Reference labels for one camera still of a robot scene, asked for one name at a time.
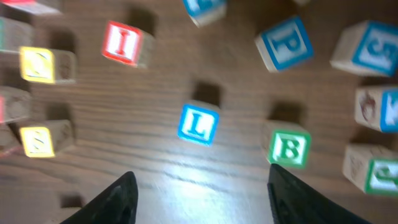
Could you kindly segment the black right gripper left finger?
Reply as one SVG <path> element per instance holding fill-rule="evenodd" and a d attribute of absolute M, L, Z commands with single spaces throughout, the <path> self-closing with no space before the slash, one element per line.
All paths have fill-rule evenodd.
<path fill-rule="evenodd" d="M 62 224 L 135 224 L 138 198 L 136 176 L 128 171 Z"/>

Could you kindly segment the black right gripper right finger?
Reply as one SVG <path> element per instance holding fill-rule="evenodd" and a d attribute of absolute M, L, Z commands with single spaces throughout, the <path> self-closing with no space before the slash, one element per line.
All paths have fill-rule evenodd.
<path fill-rule="evenodd" d="M 370 224 L 278 164 L 270 166 L 267 189 L 275 224 Z"/>

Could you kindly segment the green B letter block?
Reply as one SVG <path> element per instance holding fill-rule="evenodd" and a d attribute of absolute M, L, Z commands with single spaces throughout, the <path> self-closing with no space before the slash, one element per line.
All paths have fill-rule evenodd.
<path fill-rule="evenodd" d="M 262 148 L 270 164 L 304 169 L 312 135 L 301 125 L 278 120 L 265 120 L 262 126 Z"/>

